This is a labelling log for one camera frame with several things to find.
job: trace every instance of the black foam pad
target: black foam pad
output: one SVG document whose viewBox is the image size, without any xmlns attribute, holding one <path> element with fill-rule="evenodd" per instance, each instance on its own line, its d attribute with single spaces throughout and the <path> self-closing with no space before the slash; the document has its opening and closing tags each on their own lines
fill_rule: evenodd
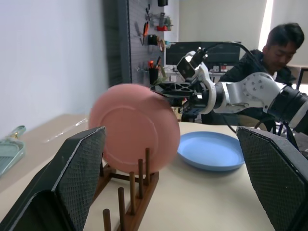
<svg viewBox="0 0 308 231">
<path fill-rule="evenodd" d="M 67 139 L 28 184 L 0 230 L 82 231 L 98 183 L 104 141 L 104 127 Z"/>
<path fill-rule="evenodd" d="M 277 231 L 308 231 L 308 160 L 285 138 L 238 127 L 254 190 Z"/>
</svg>

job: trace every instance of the window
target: window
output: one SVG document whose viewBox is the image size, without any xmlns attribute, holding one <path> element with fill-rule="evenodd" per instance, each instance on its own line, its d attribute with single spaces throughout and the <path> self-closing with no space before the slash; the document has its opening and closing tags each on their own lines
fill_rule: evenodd
<svg viewBox="0 0 308 231">
<path fill-rule="evenodd" d="M 263 47 L 266 44 L 266 40 L 268 39 L 268 35 L 270 32 L 270 24 L 271 24 L 271 16 L 273 12 L 273 4 L 274 0 L 267 0 L 264 16 L 263 16 L 263 22 L 261 27 L 261 33 L 260 33 L 260 40 L 259 40 L 259 46 L 258 49 L 261 51 L 263 50 Z"/>
</svg>

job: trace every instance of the pink plate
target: pink plate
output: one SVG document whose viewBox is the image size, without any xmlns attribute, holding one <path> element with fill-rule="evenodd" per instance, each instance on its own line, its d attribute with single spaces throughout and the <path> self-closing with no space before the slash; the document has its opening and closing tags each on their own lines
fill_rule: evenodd
<svg viewBox="0 0 308 231">
<path fill-rule="evenodd" d="M 89 128 L 106 127 L 103 157 L 120 171 L 138 172 L 138 160 L 150 148 L 150 172 L 159 171 L 177 155 L 180 128 L 169 103 L 137 84 L 111 87 L 95 103 Z"/>
</svg>

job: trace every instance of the orange scissors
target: orange scissors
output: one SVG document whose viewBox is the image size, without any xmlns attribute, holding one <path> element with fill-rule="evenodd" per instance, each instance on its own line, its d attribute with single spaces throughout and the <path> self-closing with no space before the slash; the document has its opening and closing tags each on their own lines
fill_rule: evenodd
<svg viewBox="0 0 308 231">
<path fill-rule="evenodd" d="M 149 22 L 146 22 L 143 26 L 143 40 L 142 45 L 144 45 L 144 38 L 148 35 L 149 32 Z"/>
</svg>

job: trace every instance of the man's hair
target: man's hair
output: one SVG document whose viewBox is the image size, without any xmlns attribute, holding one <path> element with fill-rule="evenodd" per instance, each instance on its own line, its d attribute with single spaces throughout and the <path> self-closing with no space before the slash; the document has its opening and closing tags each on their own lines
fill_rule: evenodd
<svg viewBox="0 0 308 231">
<path fill-rule="evenodd" d="M 297 23 L 281 24 L 273 28 L 268 36 L 266 45 L 279 45 L 285 47 L 289 42 L 300 48 L 305 39 L 302 28 Z"/>
</svg>

